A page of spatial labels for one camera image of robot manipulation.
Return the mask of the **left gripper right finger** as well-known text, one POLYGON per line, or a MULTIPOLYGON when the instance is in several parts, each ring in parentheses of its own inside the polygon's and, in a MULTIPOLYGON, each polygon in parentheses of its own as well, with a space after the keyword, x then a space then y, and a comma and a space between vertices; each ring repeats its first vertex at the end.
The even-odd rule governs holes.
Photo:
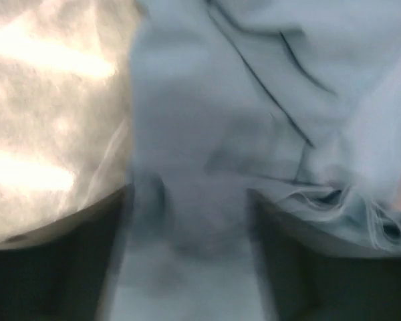
POLYGON ((366 255, 248 195, 266 320, 401 320, 401 255, 366 255))

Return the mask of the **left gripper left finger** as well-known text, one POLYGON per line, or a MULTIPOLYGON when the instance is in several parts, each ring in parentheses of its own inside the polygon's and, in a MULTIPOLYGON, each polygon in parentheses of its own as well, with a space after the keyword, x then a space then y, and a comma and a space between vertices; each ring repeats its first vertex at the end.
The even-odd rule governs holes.
POLYGON ((97 320, 114 242, 132 205, 126 185, 81 211, 0 244, 0 320, 97 320))

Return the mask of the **blue t shirt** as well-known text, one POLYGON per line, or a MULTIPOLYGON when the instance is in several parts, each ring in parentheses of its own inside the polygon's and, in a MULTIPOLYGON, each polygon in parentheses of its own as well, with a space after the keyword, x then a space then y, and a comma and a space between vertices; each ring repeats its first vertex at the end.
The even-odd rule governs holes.
POLYGON ((143 1, 106 320, 266 320, 249 191, 401 255, 401 1, 143 1))

